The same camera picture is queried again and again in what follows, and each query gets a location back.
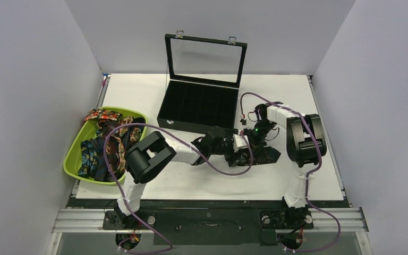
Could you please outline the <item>black gold floral tie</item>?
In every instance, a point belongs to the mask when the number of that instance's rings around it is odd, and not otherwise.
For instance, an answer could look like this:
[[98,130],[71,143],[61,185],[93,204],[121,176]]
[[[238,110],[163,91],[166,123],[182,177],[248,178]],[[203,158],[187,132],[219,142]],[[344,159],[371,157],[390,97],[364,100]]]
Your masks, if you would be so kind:
[[[251,149],[251,151],[253,155],[252,165],[273,164],[276,163],[281,156],[281,152],[271,146],[256,147]],[[236,166],[249,166],[251,162],[249,150],[242,149],[240,152],[241,160],[236,164]]]

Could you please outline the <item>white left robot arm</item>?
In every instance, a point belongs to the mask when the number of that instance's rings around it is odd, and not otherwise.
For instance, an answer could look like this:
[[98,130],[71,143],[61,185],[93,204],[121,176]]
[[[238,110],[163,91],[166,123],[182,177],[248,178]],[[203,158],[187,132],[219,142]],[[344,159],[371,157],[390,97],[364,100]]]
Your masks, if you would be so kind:
[[204,137],[191,143],[172,140],[154,131],[125,153],[125,180],[117,200],[116,221],[123,228],[136,224],[137,211],[146,184],[156,178],[170,163],[198,166],[209,162],[212,155],[224,156],[228,166],[253,165],[249,138],[242,131],[214,127]]

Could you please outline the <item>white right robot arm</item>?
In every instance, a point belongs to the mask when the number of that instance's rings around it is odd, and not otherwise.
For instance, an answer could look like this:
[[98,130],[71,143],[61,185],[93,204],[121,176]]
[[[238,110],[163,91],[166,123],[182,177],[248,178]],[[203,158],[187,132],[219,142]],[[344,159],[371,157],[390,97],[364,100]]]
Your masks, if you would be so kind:
[[286,131],[286,152],[293,163],[291,180],[283,200],[286,208],[279,211],[279,222],[291,227],[300,219],[298,208],[308,206],[308,195],[314,173],[322,167],[327,143],[318,114],[302,114],[288,106],[272,103],[254,108],[255,131],[267,134],[279,125]]

